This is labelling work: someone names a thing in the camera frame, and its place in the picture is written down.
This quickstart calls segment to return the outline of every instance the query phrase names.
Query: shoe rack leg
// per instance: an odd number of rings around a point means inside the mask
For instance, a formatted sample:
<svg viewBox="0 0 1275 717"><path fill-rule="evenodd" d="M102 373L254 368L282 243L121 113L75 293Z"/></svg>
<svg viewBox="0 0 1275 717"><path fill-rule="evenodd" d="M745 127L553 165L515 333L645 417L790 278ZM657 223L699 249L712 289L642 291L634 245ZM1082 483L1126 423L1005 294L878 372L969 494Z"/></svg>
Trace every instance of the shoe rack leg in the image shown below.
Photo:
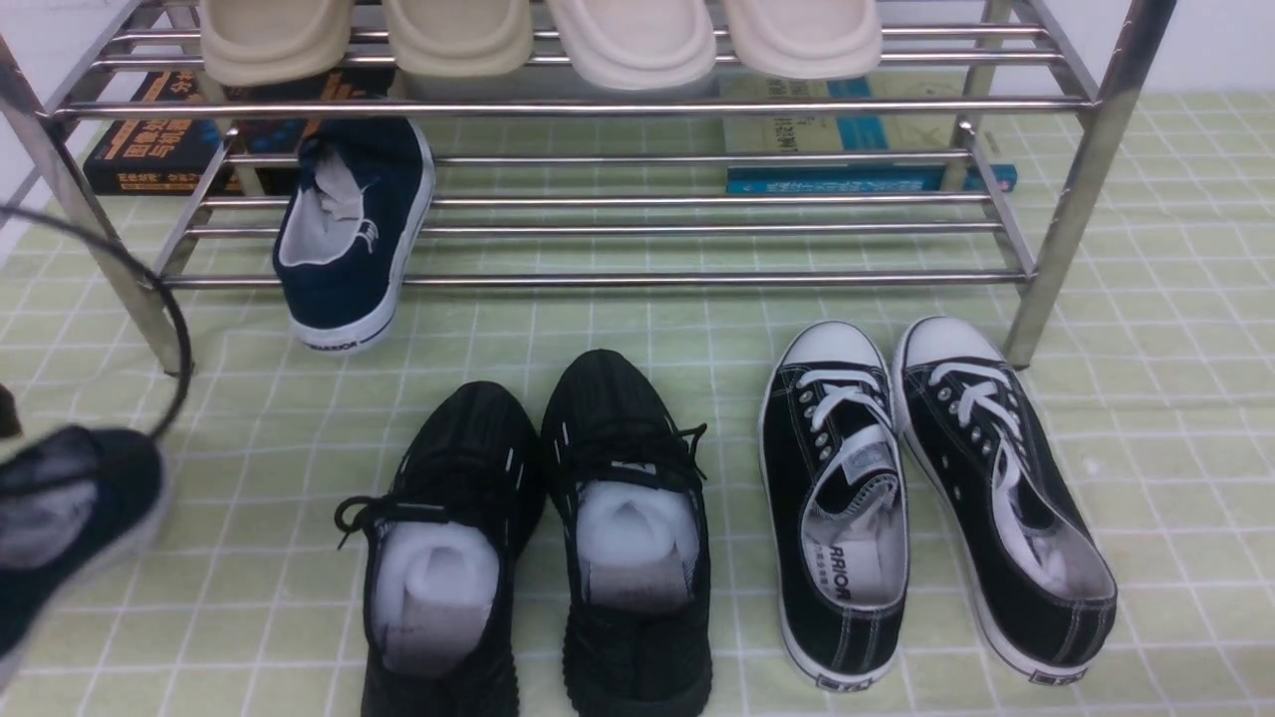
<svg viewBox="0 0 1275 717"><path fill-rule="evenodd" d="M1014 9L1014 0L986 0L983 3L983 23L1003 24L1010 20L1010 11ZM1000 37L983 37L978 41L980 50L1000 50L1005 41ZM992 79L996 78L996 65L974 65L965 73L965 97L987 97L992 93ZM965 125L973 128L978 134L979 116L959 116L952 126L952 138L949 147L964 147ZM942 190L960 191L965 186L965 177L969 174L969 165L965 161L947 163L943 171Z"/></svg>
<svg viewBox="0 0 1275 717"><path fill-rule="evenodd" d="M0 116L9 122L31 154L36 171L48 184L68 219L112 241L120 241L97 195L89 189L79 163L66 149L65 128L48 119L4 37L0 37ZM176 374L180 367L177 337L158 295L136 282L115 259L91 253L163 370Z"/></svg>
<svg viewBox="0 0 1275 717"><path fill-rule="evenodd" d="M199 18L195 17L195 9L190 5L170 5L164 3L164 14L168 15L168 22L172 23L172 27L176 29L199 29ZM199 43L195 42L193 45L185 45L181 51L186 55L199 55ZM205 71L196 71L194 74L195 87L199 88L200 94L203 94L212 103L226 103L226 89L219 82L214 80ZM219 134L223 139L229 137L233 120L213 120L213 124L217 125L217 134ZM242 151L242 147L235 147L235 149ZM256 174L255 168L237 165L235 167L235 177L240 182L244 196L265 195L265 190L261 188L261 177Z"/></svg>
<svg viewBox="0 0 1275 717"><path fill-rule="evenodd" d="M1098 103L1086 112L1088 129L1040 246L1037 277L1023 293L1005 342L1005 356L1016 367L1025 369L1031 362L1176 5L1177 0L1130 3L1111 65L1098 89Z"/></svg>

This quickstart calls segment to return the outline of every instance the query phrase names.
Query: low-top sneaker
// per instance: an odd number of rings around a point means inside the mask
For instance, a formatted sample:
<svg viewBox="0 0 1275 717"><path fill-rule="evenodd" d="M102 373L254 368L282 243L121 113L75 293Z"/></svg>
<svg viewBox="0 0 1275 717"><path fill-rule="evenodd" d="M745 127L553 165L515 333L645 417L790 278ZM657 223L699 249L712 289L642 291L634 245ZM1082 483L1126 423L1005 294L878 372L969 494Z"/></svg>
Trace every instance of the low-top sneaker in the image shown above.
<svg viewBox="0 0 1275 717"><path fill-rule="evenodd" d="M354 353L384 338L433 195L433 158L405 117L328 120L298 151L274 244L293 336Z"/></svg>
<svg viewBox="0 0 1275 717"><path fill-rule="evenodd" d="M170 496L159 449L129 429L65 427L0 464L0 691L68 589L154 542Z"/></svg>
<svg viewBox="0 0 1275 717"><path fill-rule="evenodd" d="M694 717L708 703L709 541L695 464L705 430L678 430L613 351L576 358L550 398L541 440L571 583L562 671L583 717Z"/></svg>
<svg viewBox="0 0 1275 717"><path fill-rule="evenodd" d="M908 500L887 376L867 336L825 322L788 347L761 402L784 646L833 691L880 680L903 624Z"/></svg>
<svg viewBox="0 0 1275 717"><path fill-rule="evenodd" d="M385 496L340 504L368 545L362 717L518 714L514 563L543 509L536 430L492 383L439 406Z"/></svg>
<svg viewBox="0 0 1275 717"><path fill-rule="evenodd" d="M1043 685L1084 676L1116 621L1116 578L1010 365L974 327L923 319L894 361L899 426L964 536L992 649Z"/></svg>

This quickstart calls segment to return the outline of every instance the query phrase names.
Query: green tile pattern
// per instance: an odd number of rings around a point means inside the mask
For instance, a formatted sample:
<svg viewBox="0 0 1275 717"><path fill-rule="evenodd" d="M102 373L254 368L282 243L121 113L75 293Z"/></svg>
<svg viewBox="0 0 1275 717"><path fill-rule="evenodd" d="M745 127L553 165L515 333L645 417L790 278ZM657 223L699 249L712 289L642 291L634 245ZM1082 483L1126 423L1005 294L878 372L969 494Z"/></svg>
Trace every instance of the green tile pattern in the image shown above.
<svg viewBox="0 0 1275 717"><path fill-rule="evenodd" d="M1019 163L1012 194L1039 241L1079 130L992 120ZM710 121L427 125L440 151L720 149ZM445 172L445 191L713 193L714 170ZM153 255L180 202L107 202ZM751 217L785 216L752 211ZM817 212L807 213L810 217ZM548 221L524 212L529 222ZM575 213L606 223L634 214ZM638 218L669 221L669 212ZM727 214L701 212L704 219ZM465 218L458 216L458 221ZM468 219L491 221L482 212ZM223 217L245 223L275 216ZM333 360L286 336L272 292L184 296L201 374L168 440L178 485L159 546L43 625L3 717L337 717L357 713L366 652L362 546L334 552L330 514L384 489L417 427L460 381L492 379L538 416L562 367L611 347L646 370L701 462L714 556L709 714L1086 717L1275 714L1275 94L1146 97L1026 383L1123 587L1121 620L1071 688L1024 684L979 642L959 545L908 467L913 580L896 667L858 695L815 690L776 626L774 552L755 420L773 361L802 327L839 318L889 350L936 311L1005 336L1011 290L408 292L374 353ZM416 269L992 267L987 237L444 241ZM259 245L208 242L193 272L266 270ZM70 240L31 231L0 268L0 380L34 431L69 418L140 424L171 381ZM569 714L558 651L566 578L547 513L518 570L524 713Z"/></svg>

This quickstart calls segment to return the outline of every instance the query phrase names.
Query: shoe rack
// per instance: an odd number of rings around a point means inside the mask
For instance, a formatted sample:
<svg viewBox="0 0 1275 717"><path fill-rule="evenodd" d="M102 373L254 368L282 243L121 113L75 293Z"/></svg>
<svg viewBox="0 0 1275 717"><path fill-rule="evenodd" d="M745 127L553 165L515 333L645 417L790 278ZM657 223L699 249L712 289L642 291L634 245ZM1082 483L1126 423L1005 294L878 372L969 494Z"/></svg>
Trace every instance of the shoe rack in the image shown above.
<svg viewBox="0 0 1275 717"><path fill-rule="evenodd" d="M367 4L370 0L360 0ZM954 97L871 97L830 98L817 101L736 101L682 100L646 101L640 97L622 101L516 101L516 102L417 102L399 100L346 100L307 102L237 102L224 100L222 88L203 73L199 55L199 26L195 0L131 0L79 63L74 73L42 103L24 79L9 47L0 38L0 114L5 116L32 156L40 175L52 189L66 214L91 230L120 241L89 189L75 157L66 149L65 138L78 122L85 120L196 120L217 122L223 142L204 172L184 212L178 217L154 264L157 274L172 288L233 290L278 286L275 277L199 276L186 273L186 264L196 244L208 237L233 237L258 241L261 251L269 250L277 226L210 226L213 213L224 209L279 209L284 196L266 196L256 171L269 166L288 166L295 158L284 154L252 154L236 143L235 121L240 119L325 119L367 117L384 115L427 116L497 116L497 117L704 117L729 114L752 115L889 115L931 112L956 115L950 147L937 152L840 152L830 154L641 154L641 156L442 156L440 167L507 166L831 166L880 165L909 162L941 162L946 165L940 191L836 195L603 195L603 196L437 196L437 207L469 207L491 211L497 217L487 226L449 226L430 222L426 235L468 233L509 240L552 239L570 236L686 236L745 235L802 236L822 235L857 242L856 235L942 235L979 232L994 240L1005 258L1003 269L914 269L914 270L817 270L774 272L646 272L646 273L572 273L572 274L414 274L405 283L418 287L469 288L482 292L509 288L606 288L606 287L867 287L867 286L935 286L935 285L1015 285L1020 307L1005 346L1010 361L1025 367L1039 342L1063 279L1076 254L1081 236L1098 202L1099 191L1119 148L1125 129L1137 102L1142 83L1159 48L1160 40L1173 14L1176 0L1130 0L1130 9L1121 28L1112 60L1100 82L1089 73L1075 47L1068 42L1044 0L984 0L979 22L968 24L907 24L885 28L886 51L882 65L890 66L964 66L964 92ZM167 15L168 22L161 23ZM386 32L354 29L352 43L360 52L346 56L343 66L393 66ZM719 65L737 65L729 51L729 36L717 29ZM572 71L557 45L555 31L538 31L538 50L529 65L556 66ZM890 41L924 41L922 50L894 50ZM1006 42L1024 48L1007 48ZM950 48L942 47L949 43ZM142 46L180 47L181 54L139 54ZM992 78L1001 65L1038 65L1051 70L1061 93L1044 96L996 96L991 93ZM102 92L119 73L190 71L195 75L207 103L189 102L106 102ZM992 168L979 145L977 126L986 115L1063 112L1079 117L1084 128L1076 156L1071 163L1053 221L1033 251L1024 240L1005 195L992 180ZM244 196L210 196L209 188L224 167L231 167L245 189ZM968 172L977 172L988 188L963 191ZM756 207L844 208L843 218L830 221L793 221L780 223L750 222L747 211ZM979 221L919 221L917 207L979 205ZM547 225L529 223L515 216L500 218L500 212L518 209L569 208L678 208L738 211L738 219L711 223L688 218L663 225ZM856 214L863 208L892 208L896 221L861 221ZM871 251L873 242L863 242ZM119 293L142 334L170 373L177 367L177 351L172 327L162 313L153 290L138 285L108 258L99 265Z"/></svg>

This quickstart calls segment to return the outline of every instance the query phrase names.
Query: book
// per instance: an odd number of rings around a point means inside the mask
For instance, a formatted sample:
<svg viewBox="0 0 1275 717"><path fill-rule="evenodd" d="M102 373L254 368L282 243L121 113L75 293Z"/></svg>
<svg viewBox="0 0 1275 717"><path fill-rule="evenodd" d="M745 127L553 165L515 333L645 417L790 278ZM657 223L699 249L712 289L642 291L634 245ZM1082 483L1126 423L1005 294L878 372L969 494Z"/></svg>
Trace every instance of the book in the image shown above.
<svg viewBox="0 0 1275 717"><path fill-rule="evenodd" d="M737 75L722 78L723 100L820 100L836 97L956 97L964 73L881 71L867 78L806 82ZM872 152L947 149L954 115L807 115L733 116L723 120L729 153ZM992 131L982 129L979 140L1002 191L1012 191L1017 168L1001 158ZM873 191L936 191L946 166L935 165L845 165L728 167L728 194L843 194ZM983 189L977 172L969 172L965 190Z"/></svg>
<svg viewBox="0 0 1275 717"><path fill-rule="evenodd" d="M393 70L348 69L296 82L254 88L226 88L227 100L343 100L385 94ZM191 73L149 73L134 102L203 102ZM245 120L240 135L254 153L296 152L317 120ZM210 120L124 120L112 122L84 161L84 176L98 195L189 195L221 145ZM291 194L295 168L258 170L268 194ZM222 170L210 195L240 194L229 167Z"/></svg>

